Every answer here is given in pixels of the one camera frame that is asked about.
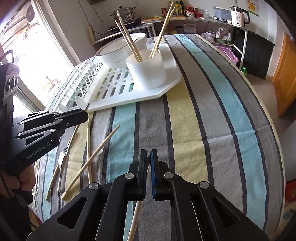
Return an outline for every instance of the wooden door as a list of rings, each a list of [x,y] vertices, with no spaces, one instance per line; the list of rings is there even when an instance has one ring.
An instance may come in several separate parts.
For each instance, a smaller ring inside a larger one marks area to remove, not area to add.
[[[285,33],[279,64],[272,79],[279,117],[282,117],[296,98],[296,43]]]

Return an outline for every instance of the wooden cutting board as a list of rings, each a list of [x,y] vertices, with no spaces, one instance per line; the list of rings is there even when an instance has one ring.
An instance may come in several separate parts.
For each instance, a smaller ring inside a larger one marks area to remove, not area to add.
[[[186,17],[185,16],[172,16],[171,20],[174,20],[174,19],[186,19]],[[150,18],[146,18],[146,19],[141,20],[141,22],[150,22],[150,21],[154,21],[154,20],[160,20],[160,18],[150,17]]]

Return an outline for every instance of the dish rack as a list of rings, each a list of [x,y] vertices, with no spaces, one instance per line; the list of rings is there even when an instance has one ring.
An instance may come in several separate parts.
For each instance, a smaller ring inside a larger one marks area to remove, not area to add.
[[[88,64],[91,66],[82,69],[83,74],[78,73],[62,93],[59,109],[62,112],[84,109],[90,103],[88,112],[93,112],[161,97],[181,81],[181,73],[169,46],[160,44],[159,50],[167,75],[167,80],[161,86],[152,90],[139,90],[128,69],[110,69],[102,63],[90,62]]]

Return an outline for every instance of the electric kettle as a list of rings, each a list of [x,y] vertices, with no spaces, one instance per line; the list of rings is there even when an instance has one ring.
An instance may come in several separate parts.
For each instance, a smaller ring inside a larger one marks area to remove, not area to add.
[[[250,14],[247,10],[242,9],[240,7],[231,6],[231,21],[233,25],[237,25],[240,27],[244,27],[245,24],[250,23]],[[248,16],[248,21],[244,21],[244,12]]]

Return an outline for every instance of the tile floor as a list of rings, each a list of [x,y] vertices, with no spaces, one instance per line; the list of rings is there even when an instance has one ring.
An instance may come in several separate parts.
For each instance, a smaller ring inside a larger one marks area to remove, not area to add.
[[[273,84],[268,80],[261,79],[251,74],[248,74],[247,79],[253,85],[260,99],[267,108],[274,122],[278,136],[280,136],[293,122],[293,117],[296,115],[294,105],[292,104],[284,117],[279,118]]]

